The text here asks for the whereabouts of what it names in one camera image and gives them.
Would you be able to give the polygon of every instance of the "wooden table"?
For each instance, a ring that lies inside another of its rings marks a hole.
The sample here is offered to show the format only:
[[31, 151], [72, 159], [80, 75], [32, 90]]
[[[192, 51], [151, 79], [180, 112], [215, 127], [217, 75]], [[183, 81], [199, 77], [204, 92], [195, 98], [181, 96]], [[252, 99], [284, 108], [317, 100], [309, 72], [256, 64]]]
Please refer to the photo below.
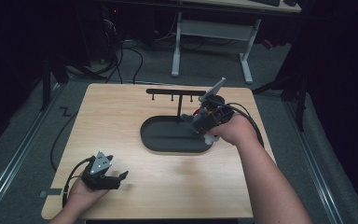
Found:
[[[157, 153], [143, 145], [143, 122], [156, 115], [176, 115], [178, 104], [170, 95], [156, 95], [152, 101], [146, 89], [207, 91], [209, 87], [89, 85], [51, 188], [62, 189], [73, 168], [101, 150], [114, 156], [106, 175], [130, 172], [119, 189], [111, 190], [82, 218], [252, 217], [240, 157], [231, 144], [219, 140], [201, 154]], [[218, 93], [249, 110], [273, 158], [252, 92], [222, 88]], [[192, 114], [199, 107], [193, 98], [191, 103], [184, 97], [182, 113]], [[52, 219], [61, 209], [62, 196], [49, 195], [42, 217]]]

